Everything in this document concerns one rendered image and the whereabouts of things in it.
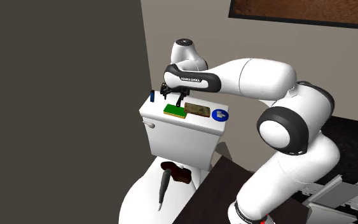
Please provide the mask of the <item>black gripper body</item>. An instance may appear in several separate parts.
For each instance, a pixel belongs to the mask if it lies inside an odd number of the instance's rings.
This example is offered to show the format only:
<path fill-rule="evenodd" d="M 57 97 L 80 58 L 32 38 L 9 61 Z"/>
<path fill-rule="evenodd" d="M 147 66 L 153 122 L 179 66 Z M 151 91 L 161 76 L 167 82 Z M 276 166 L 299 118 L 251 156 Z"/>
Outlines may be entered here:
<path fill-rule="evenodd" d="M 171 93 L 184 93 L 185 95 L 189 95 L 190 93 L 190 90 L 186 87 L 174 87 L 174 88 L 171 88 L 169 87 L 165 82 L 163 82 L 161 84 L 161 87 L 160 87 L 160 93 L 164 93 L 164 92 L 170 92 Z"/>

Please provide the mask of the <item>green and yellow sponge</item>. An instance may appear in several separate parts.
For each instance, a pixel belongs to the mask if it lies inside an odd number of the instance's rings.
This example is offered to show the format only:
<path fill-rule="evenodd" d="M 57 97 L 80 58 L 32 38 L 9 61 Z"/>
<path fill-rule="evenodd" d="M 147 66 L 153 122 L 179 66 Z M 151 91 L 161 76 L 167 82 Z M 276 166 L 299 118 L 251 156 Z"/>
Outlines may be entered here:
<path fill-rule="evenodd" d="M 178 117 L 185 119 L 187 116 L 187 112 L 184 111 L 183 107 L 177 107 L 173 104 L 167 104 L 163 110 L 163 113 L 166 115 Z"/>

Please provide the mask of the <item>olive brown flat box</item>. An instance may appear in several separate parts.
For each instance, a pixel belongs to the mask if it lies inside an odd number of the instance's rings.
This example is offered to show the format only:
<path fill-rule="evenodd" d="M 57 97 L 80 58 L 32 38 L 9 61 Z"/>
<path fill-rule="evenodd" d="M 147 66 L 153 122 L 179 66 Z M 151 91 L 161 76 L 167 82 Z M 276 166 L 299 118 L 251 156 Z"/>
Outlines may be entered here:
<path fill-rule="evenodd" d="M 202 117 L 210 116 L 210 108 L 209 107 L 198 105 L 198 104 L 192 104 L 192 103 L 188 103 L 188 102 L 186 102 L 184 104 L 184 112 L 190 113 L 193 115 L 197 115 L 197 116 L 202 116 Z"/>

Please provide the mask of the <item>white toilet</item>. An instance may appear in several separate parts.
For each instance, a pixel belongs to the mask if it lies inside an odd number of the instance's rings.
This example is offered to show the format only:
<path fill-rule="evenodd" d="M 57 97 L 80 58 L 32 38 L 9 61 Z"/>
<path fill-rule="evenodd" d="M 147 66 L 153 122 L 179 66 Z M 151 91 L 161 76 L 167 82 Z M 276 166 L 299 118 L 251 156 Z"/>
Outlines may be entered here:
<path fill-rule="evenodd" d="M 164 100 L 155 90 L 155 101 L 150 96 L 139 113 L 145 126 L 151 154 L 156 158 L 147 171 L 132 185 L 123 199 L 118 224 L 172 224 L 201 185 L 211 168 L 212 156 L 224 134 L 226 121 L 215 121 L 211 113 L 215 109 L 228 112 L 224 104 L 205 101 L 191 96 L 181 102 L 207 106 L 210 116 L 187 113 L 185 119 L 166 115 L 167 104 L 176 105 L 178 93 L 171 93 Z M 190 184 L 174 181 L 170 177 L 162 208 L 158 211 L 159 189 L 164 170 L 162 162 L 173 162 L 191 171 Z"/>

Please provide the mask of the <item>blue round disc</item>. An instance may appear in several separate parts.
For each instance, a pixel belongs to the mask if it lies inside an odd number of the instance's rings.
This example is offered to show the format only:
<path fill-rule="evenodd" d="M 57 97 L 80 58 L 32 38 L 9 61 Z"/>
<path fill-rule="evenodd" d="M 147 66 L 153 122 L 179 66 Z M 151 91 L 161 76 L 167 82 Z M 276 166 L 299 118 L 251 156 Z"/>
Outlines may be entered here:
<path fill-rule="evenodd" d="M 217 122 L 225 122 L 229 119 L 229 114 L 223 109 L 215 109 L 211 113 L 212 118 Z"/>

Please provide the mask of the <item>dark brown lumpy object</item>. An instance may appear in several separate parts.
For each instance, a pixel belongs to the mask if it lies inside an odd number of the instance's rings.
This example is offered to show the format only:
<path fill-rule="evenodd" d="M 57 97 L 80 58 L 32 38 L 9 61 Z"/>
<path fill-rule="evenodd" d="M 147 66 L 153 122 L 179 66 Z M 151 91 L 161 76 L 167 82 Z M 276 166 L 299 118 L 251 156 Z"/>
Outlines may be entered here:
<path fill-rule="evenodd" d="M 171 176 L 174 181 L 183 182 L 190 184 L 192 180 L 191 171 L 187 168 L 181 168 L 173 162 L 162 162 L 160 164 L 161 168 L 165 171 L 167 169 L 171 170 Z"/>

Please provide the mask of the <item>grey pen-shaped tool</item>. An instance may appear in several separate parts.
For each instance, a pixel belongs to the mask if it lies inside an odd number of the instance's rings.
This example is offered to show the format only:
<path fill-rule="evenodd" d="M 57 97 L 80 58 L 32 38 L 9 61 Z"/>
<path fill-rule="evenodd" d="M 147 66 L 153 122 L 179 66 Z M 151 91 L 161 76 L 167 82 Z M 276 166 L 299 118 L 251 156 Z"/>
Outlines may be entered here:
<path fill-rule="evenodd" d="M 162 208 L 165 193 L 169 186 L 171 172 L 172 171 L 170 169 L 166 169 L 166 170 L 164 170 L 164 172 L 162 174 L 162 179 L 161 179 L 160 189 L 159 189 L 159 198 L 158 198 L 158 211 L 160 211 Z"/>

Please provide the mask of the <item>dark brown robot stand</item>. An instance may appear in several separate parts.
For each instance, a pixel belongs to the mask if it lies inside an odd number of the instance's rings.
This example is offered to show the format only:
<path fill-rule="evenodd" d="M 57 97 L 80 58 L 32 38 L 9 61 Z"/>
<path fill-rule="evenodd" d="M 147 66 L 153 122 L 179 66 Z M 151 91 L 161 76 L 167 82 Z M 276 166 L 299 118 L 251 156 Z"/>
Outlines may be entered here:
<path fill-rule="evenodd" d="M 172 224 L 230 224 L 228 207 L 251 176 L 252 172 L 221 157 Z M 308 211 L 289 198 L 269 215 L 275 224 L 306 224 Z"/>

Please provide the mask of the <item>black-framed brown wall picture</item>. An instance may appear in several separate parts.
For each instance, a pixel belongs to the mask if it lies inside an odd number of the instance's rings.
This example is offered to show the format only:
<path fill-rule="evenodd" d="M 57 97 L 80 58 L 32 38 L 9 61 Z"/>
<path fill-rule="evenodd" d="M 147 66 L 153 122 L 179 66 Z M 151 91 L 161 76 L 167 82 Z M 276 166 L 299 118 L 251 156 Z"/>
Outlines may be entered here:
<path fill-rule="evenodd" d="M 358 0 L 231 0 L 228 16 L 358 29 Z"/>

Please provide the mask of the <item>grey metal panel frame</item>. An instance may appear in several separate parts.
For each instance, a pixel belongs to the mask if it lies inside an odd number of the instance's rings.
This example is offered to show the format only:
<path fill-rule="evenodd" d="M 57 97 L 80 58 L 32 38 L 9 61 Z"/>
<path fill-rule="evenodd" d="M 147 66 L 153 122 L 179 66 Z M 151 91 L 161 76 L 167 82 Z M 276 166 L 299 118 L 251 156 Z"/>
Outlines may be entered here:
<path fill-rule="evenodd" d="M 354 224 L 357 217 L 336 210 L 358 196 L 358 182 L 343 182 L 337 175 L 330 182 L 315 191 L 303 205 L 309 208 L 306 224 Z"/>

